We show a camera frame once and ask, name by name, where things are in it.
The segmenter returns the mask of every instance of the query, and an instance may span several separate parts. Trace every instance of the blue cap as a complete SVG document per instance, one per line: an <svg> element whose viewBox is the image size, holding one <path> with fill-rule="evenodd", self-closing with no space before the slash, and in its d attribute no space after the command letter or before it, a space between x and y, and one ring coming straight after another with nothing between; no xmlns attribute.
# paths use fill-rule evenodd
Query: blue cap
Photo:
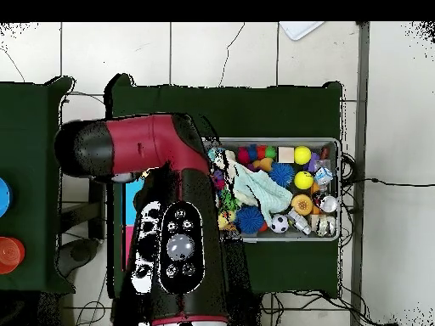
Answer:
<svg viewBox="0 0 435 326"><path fill-rule="evenodd" d="M0 177L0 217L8 210L12 194L8 184Z"/></svg>

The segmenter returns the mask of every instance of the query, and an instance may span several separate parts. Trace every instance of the purple toy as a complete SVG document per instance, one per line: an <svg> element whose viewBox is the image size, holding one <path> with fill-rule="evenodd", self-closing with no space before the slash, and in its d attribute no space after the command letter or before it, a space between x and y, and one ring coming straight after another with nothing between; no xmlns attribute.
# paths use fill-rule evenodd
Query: purple toy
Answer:
<svg viewBox="0 0 435 326"><path fill-rule="evenodd" d="M315 172L315 165L317 160L320 160L320 156L316 153L311 153L311 159L307 164L303 166L303 170L308 172Z"/></svg>

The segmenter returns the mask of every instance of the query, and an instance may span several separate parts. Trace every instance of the metal frame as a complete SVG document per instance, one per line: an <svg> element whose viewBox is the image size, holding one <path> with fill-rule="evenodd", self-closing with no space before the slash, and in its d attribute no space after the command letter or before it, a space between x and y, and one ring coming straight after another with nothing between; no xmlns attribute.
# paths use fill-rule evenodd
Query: metal frame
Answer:
<svg viewBox="0 0 435 326"><path fill-rule="evenodd" d="M367 91L369 80L369 45L370 22L361 21L359 29L359 66L357 91L357 126L355 134L355 163L359 178L365 177L365 134L367 127ZM352 274L351 274L351 305L358 312L361 311L361 287L363 266L363 225L364 225L364 182L356 183L353 189L354 234L352 245ZM359 315L350 317L350 326L359 325Z"/></svg>

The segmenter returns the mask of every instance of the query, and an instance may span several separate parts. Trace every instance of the robot control button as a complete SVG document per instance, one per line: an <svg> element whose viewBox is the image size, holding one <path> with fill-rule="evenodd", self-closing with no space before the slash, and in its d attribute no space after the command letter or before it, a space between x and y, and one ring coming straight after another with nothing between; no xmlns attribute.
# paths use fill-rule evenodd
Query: robot control button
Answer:
<svg viewBox="0 0 435 326"><path fill-rule="evenodd" d="M183 275L192 276L195 273L195 267L191 264L183 265Z"/></svg>
<svg viewBox="0 0 435 326"><path fill-rule="evenodd" d="M183 209L179 209L179 210L175 211L175 218L181 219L185 216L186 216L186 211L184 211Z"/></svg>
<svg viewBox="0 0 435 326"><path fill-rule="evenodd" d="M169 222L167 224L167 229L171 232L175 231L175 230L177 230L177 224L175 222Z"/></svg>
<svg viewBox="0 0 435 326"><path fill-rule="evenodd" d="M183 229L184 230L190 230L193 226L194 226L194 224L191 221L184 220L184 222L183 222Z"/></svg>
<svg viewBox="0 0 435 326"><path fill-rule="evenodd" d="M177 267L171 264L167 267L167 276L173 278L175 275L177 275Z"/></svg>

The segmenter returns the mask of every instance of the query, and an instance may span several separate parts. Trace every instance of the soccer ball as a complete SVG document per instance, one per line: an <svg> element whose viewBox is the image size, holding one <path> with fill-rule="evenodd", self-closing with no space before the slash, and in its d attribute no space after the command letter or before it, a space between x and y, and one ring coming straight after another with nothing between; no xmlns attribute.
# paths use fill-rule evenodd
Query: soccer ball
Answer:
<svg viewBox="0 0 435 326"><path fill-rule="evenodd" d="M272 225L270 226L274 233L285 233L289 229L289 222L284 215L275 215L272 218Z"/></svg>

